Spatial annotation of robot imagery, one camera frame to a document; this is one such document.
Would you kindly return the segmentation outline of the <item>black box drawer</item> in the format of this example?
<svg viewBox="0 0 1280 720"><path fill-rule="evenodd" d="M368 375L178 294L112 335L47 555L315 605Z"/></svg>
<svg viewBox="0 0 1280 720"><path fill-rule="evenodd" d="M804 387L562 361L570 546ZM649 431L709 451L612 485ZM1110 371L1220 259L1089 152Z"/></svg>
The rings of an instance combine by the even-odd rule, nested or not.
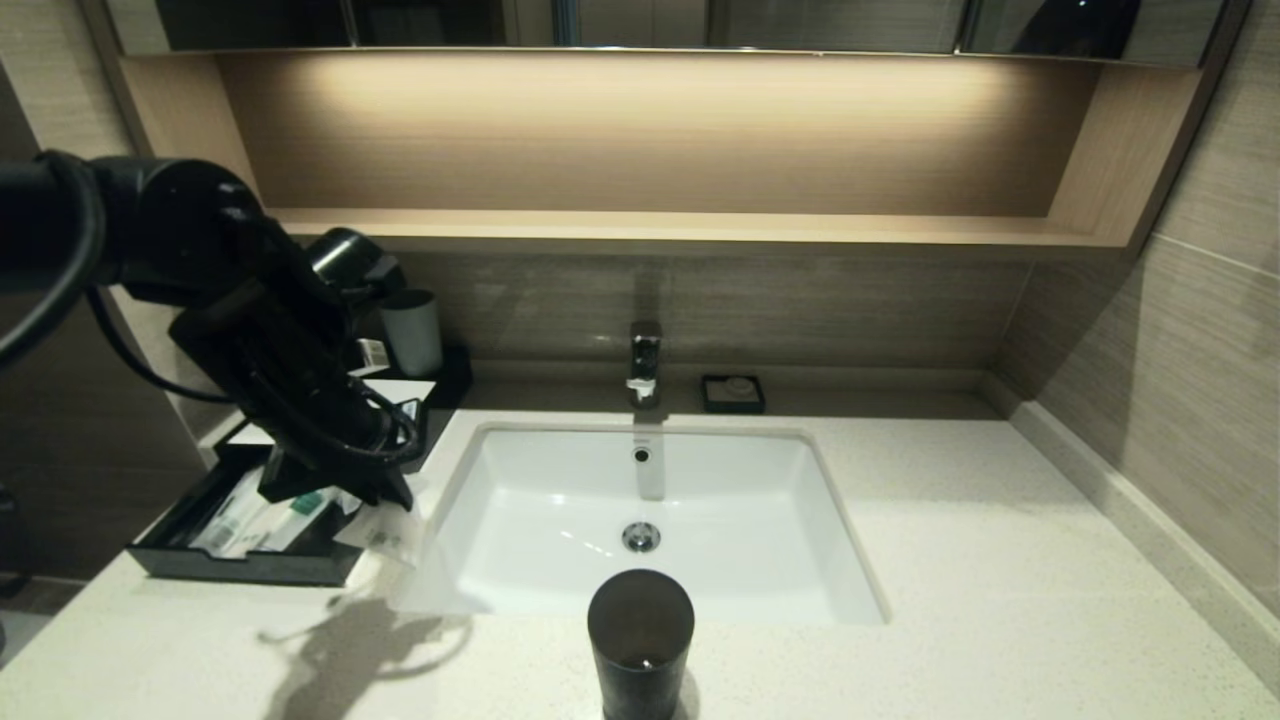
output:
<svg viewBox="0 0 1280 720"><path fill-rule="evenodd" d="M216 559L191 543L212 519L243 474L264 462L269 447L233 445L218 450L214 468L125 547L150 577L166 580L285 587L343 587L367 555L337 541L352 519L326 509L287 550L250 551L242 559Z"/></svg>

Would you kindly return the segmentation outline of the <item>slim white packet green label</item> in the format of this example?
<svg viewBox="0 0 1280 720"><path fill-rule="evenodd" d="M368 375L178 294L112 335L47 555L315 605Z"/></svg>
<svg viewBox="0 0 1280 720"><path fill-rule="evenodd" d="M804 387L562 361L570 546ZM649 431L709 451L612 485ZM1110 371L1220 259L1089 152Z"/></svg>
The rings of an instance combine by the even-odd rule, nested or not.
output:
<svg viewBox="0 0 1280 720"><path fill-rule="evenodd" d="M329 509L337 496L337 488L325 488L294 497L259 548L269 552L287 551Z"/></svg>

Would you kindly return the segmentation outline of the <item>plain white sachet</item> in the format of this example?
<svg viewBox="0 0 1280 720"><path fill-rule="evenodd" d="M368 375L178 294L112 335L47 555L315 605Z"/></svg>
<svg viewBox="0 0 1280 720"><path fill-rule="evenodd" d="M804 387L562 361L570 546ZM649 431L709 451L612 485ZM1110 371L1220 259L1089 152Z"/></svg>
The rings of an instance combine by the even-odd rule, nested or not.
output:
<svg viewBox="0 0 1280 720"><path fill-rule="evenodd" d="M255 527L271 506L259 492L264 474L265 465L243 474L188 547L215 559L246 556L260 542Z"/></svg>

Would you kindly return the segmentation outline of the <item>pale grey tumbler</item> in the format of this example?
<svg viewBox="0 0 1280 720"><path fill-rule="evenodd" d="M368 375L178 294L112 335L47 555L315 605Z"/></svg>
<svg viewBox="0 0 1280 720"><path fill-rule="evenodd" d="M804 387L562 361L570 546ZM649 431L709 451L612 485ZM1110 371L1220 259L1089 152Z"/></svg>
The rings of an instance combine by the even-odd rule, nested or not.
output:
<svg viewBox="0 0 1280 720"><path fill-rule="evenodd" d="M380 306L380 318L396 368L410 378L429 378L443 368L444 354L436 296L401 290Z"/></svg>

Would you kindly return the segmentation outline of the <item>black tumbler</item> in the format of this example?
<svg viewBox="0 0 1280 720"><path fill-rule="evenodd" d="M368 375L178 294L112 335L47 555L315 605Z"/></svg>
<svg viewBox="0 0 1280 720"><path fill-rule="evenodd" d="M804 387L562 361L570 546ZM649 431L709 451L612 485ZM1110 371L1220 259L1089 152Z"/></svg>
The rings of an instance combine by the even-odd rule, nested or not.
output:
<svg viewBox="0 0 1280 720"><path fill-rule="evenodd" d="M695 630L685 588L653 569L607 579L588 606L605 720L672 720Z"/></svg>

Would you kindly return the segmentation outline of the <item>chrome basin faucet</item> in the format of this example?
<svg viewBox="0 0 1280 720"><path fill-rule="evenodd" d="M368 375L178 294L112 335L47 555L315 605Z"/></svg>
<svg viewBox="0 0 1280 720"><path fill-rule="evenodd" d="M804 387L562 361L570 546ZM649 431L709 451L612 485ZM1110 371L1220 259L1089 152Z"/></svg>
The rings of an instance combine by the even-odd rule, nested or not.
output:
<svg viewBox="0 0 1280 720"><path fill-rule="evenodd" d="M650 409L659 402L662 328L657 322L634 322L628 337L628 375L625 382L628 400L635 409Z"/></svg>

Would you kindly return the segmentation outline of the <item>black soap dish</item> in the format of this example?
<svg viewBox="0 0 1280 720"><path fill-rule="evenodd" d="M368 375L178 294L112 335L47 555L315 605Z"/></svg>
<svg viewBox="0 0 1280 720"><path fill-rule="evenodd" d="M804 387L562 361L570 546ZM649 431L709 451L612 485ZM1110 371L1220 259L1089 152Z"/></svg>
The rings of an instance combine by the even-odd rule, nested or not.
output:
<svg viewBox="0 0 1280 720"><path fill-rule="evenodd" d="M719 415L763 415L767 410L765 395L759 379L756 382L758 396L754 398L735 398L724 392L723 382L732 375L703 375L700 379L703 407L709 414Z"/></svg>

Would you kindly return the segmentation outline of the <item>white ceramic sink basin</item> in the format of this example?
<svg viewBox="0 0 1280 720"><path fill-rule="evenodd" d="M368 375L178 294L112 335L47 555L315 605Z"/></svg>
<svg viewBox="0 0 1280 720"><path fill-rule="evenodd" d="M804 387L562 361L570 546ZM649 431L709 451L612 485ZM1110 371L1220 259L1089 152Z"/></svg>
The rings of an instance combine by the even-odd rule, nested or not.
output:
<svg viewBox="0 0 1280 720"><path fill-rule="evenodd" d="M650 553L620 533L649 521ZM456 466L393 609L584 618L653 569L714 623L881 626L890 612L813 443L795 433L490 424Z"/></svg>

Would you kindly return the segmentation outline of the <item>light wooden wall shelf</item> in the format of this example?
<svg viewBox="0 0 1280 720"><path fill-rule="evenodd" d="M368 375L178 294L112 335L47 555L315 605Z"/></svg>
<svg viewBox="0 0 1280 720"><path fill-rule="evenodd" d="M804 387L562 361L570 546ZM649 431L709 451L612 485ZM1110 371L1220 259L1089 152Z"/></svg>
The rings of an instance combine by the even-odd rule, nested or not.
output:
<svg viewBox="0 0 1280 720"><path fill-rule="evenodd" d="M239 174L297 236L424 252L1134 258L1251 0L1199 63L262 47L174 51L79 0L134 146Z"/></svg>

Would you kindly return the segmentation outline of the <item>mirrored wall cabinet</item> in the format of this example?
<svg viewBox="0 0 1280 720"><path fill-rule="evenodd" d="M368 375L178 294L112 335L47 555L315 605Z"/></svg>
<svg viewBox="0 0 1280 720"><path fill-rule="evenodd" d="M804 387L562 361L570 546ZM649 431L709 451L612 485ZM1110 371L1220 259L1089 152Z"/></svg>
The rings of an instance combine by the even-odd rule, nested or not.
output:
<svg viewBox="0 0 1280 720"><path fill-rule="evenodd" d="M1202 63L1228 0L102 0L132 56L339 47Z"/></svg>

